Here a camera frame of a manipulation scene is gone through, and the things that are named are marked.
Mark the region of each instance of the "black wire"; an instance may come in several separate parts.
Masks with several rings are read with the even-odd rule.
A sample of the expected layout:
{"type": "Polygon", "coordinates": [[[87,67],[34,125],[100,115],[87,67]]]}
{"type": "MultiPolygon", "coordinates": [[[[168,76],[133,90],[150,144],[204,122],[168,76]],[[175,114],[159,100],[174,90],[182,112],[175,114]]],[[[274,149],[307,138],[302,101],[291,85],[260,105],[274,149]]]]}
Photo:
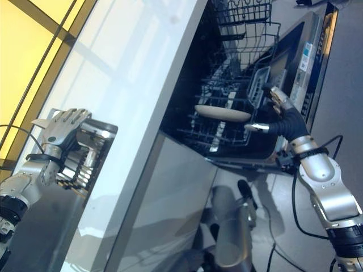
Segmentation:
{"type": "Polygon", "coordinates": [[[328,142],[326,142],[325,144],[323,144],[323,145],[321,146],[321,147],[325,147],[325,146],[327,146],[327,145],[331,144],[332,142],[334,142],[335,140],[337,140],[338,138],[339,138],[339,141],[338,141],[338,144],[337,144],[337,146],[336,146],[336,148],[335,148],[335,152],[334,152],[334,155],[333,155],[333,160],[335,160],[336,155],[338,154],[338,151],[339,151],[340,145],[341,145],[341,143],[342,143],[342,141],[343,141],[343,135],[337,135],[337,136],[335,136],[334,138],[330,139],[328,142]]]}
{"type": "MultiPolygon", "coordinates": [[[[335,137],[333,137],[332,139],[330,139],[328,142],[326,142],[325,144],[323,144],[321,147],[325,147],[327,145],[330,145],[332,142],[334,142],[335,140],[339,139],[338,141],[338,144],[335,148],[335,152],[334,152],[334,155],[333,155],[333,159],[336,158],[336,155],[338,154],[339,152],[339,148],[340,148],[340,145],[343,141],[343,135],[337,135],[335,137]]],[[[317,235],[317,234],[313,234],[313,233],[309,233],[307,231],[304,231],[300,224],[299,224],[299,221],[297,219],[297,214],[296,214],[296,203],[295,203],[295,190],[296,190],[296,179],[297,179],[297,174],[295,173],[294,174],[294,179],[293,179],[293,186],[292,186],[292,192],[291,192],[291,197],[292,197],[292,204],[293,204],[293,214],[294,214],[294,220],[295,220],[295,224],[297,226],[297,228],[304,234],[306,235],[309,235],[311,237],[315,237],[315,238],[320,238],[320,239],[324,239],[324,240],[329,240],[328,237],[326,236],[321,236],[321,235],[317,235]]]]}
{"type": "Polygon", "coordinates": [[[26,130],[26,129],[23,129],[22,127],[18,127],[18,126],[14,126],[14,125],[0,125],[0,127],[4,127],[4,126],[7,126],[7,127],[12,127],[12,128],[16,128],[16,129],[19,129],[21,130],[22,132],[25,132],[27,133],[33,140],[34,142],[36,143],[36,145],[38,146],[39,150],[44,154],[44,150],[43,148],[41,148],[39,142],[37,141],[37,139],[30,133],[30,131],[26,130]]]}
{"type": "Polygon", "coordinates": [[[333,272],[333,268],[334,268],[334,264],[336,262],[336,259],[334,258],[332,261],[331,261],[331,264],[330,264],[330,268],[329,268],[329,272],[333,272]]]}
{"type": "Polygon", "coordinates": [[[304,269],[298,267],[296,264],[292,263],[291,261],[289,261],[284,255],[282,255],[280,252],[277,251],[277,249],[275,248],[275,252],[281,257],[283,258],[286,262],[288,262],[289,264],[291,264],[292,266],[294,266],[296,269],[300,270],[301,272],[305,272],[304,269]]]}
{"type": "Polygon", "coordinates": [[[311,237],[315,237],[315,238],[320,238],[320,239],[325,239],[325,240],[329,240],[328,237],[326,236],[321,236],[321,235],[317,235],[317,234],[313,234],[313,233],[309,233],[307,231],[304,231],[299,224],[299,221],[297,219],[297,214],[296,214],[296,203],[295,203],[295,190],[296,190],[296,179],[297,179],[297,174],[294,174],[294,179],[293,179],[293,186],[291,189],[291,199],[292,199],[292,204],[293,204],[293,215],[294,215],[294,220],[295,220],[295,224],[297,226],[297,228],[304,233],[305,235],[311,236],[311,237]]]}
{"type": "MultiPolygon", "coordinates": [[[[269,231],[270,231],[270,235],[271,235],[271,238],[273,240],[273,244],[280,247],[278,245],[278,243],[276,242],[276,239],[275,239],[275,236],[273,235],[273,232],[272,232],[272,223],[271,223],[271,213],[270,213],[270,210],[265,206],[265,205],[262,205],[263,208],[265,209],[265,211],[267,212],[267,215],[268,215],[268,228],[269,228],[269,231]]],[[[305,270],[301,267],[299,267],[298,265],[294,264],[292,261],[290,261],[289,259],[287,259],[285,256],[283,256],[279,251],[277,251],[277,249],[275,248],[274,249],[275,252],[281,257],[283,258],[286,262],[288,262],[289,264],[291,264],[292,266],[294,266],[296,269],[300,270],[301,272],[305,272],[305,270]]]]}
{"type": "Polygon", "coordinates": [[[272,249],[270,251],[270,256],[268,257],[268,264],[267,264],[266,272],[269,272],[270,271],[271,261],[272,261],[272,255],[273,255],[273,252],[275,251],[275,247],[276,247],[276,243],[273,243],[272,249]]]}

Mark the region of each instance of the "open dishwasher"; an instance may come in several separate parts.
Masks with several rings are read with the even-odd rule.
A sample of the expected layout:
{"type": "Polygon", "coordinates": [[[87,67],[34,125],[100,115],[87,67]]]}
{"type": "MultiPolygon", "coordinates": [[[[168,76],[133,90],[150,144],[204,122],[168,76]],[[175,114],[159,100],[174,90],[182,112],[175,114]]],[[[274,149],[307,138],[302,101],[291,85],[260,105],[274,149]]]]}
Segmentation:
{"type": "Polygon", "coordinates": [[[279,172],[284,138],[245,131],[242,122],[198,114],[195,105],[249,113],[247,122],[278,120],[262,85],[288,94],[313,124],[329,56],[336,9],[306,14],[280,37],[271,1],[209,1],[166,110],[161,129],[212,163],[279,172]]]}

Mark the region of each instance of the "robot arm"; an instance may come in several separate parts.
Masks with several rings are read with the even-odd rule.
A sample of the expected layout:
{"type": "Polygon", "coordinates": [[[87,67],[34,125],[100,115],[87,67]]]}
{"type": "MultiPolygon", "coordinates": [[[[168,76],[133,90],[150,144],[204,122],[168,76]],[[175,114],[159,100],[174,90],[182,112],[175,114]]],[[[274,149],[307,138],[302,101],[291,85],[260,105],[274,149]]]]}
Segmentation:
{"type": "Polygon", "coordinates": [[[282,121],[248,124],[251,131],[283,135],[300,165],[298,177],[310,192],[311,203],[328,233],[341,271],[363,271],[363,215],[341,179],[336,161],[329,158],[307,132],[305,122],[289,98],[277,87],[266,86],[282,121]]]}
{"type": "Polygon", "coordinates": [[[35,120],[42,127],[43,154],[29,154],[18,173],[0,183],[0,270],[10,251],[11,237],[24,213],[41,197],[41,186],[56,181],[64,157],[78,143],[75,137],[81,123],[91,116],[85,109],[60,112],[51,120],[35,120]]]}

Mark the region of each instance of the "dishwasher rack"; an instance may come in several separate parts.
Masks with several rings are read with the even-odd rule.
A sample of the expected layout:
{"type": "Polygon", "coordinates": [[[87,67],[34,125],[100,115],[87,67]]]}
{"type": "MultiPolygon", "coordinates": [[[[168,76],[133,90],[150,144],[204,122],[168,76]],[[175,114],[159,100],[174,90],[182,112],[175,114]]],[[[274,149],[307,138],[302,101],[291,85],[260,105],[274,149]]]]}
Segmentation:
{"type": "MultiPolygon", "coordinates": [[[[212,4],[222,42],[209,56],[210,72],[200,80],[195,104],[248,112],[253,122],[278,43],[280,23],[271,22],[271,0],[214,0],[212,4]]],[[[190,127],[178,128],[183,135],[181,141],[204,156],[218,152],[219,146],[248,145],[250,132],[241,123],[205,118],[196,111],[188,118],[190,127]]]]}

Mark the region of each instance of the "plate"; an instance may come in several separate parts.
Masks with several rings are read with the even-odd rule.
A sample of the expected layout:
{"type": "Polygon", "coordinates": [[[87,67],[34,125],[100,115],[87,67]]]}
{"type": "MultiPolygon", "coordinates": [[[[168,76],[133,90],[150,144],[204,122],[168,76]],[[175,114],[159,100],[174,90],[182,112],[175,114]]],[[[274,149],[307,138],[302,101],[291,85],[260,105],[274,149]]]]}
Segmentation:
{"type": "Polygon", "coordinates": [[[204,117],[227,122],[246,122],[251,118],[251,115],[248,112],[222,107],[195,105],[195,110],[199,113],[199,115],[204,117]]]}

